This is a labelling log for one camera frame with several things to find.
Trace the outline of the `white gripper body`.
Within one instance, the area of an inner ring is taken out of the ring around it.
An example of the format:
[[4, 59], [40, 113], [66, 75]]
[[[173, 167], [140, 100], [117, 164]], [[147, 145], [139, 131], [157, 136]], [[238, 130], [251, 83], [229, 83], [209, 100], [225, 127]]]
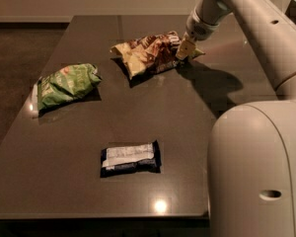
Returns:
[[196, 14], [196, 10], [193, 9], [185, 24], [185, 35], [190, 41], [207, 40], [217, 28], [217, 25], [203, 22]]

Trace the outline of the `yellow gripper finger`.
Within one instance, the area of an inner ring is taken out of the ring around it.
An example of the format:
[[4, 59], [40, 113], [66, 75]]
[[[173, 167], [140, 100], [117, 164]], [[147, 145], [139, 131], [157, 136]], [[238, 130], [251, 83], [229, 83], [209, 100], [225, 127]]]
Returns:
[[192, 57], [196, 49], [195, 41], [188, 34], [184, 34], [182, 41], [178, 47], [176, 58], [179, 60], [184, 60], [187, 57]]

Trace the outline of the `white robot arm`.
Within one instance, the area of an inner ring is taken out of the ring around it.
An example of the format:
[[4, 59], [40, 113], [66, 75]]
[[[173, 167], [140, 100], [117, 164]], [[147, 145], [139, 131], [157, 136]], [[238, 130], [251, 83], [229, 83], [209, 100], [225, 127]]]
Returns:
[[210, 237], [296, 237], [296, 24], [269, 0], [201, 0], [177, 57], [233, 14], [275, 91], [234, 107], [208, 143]]

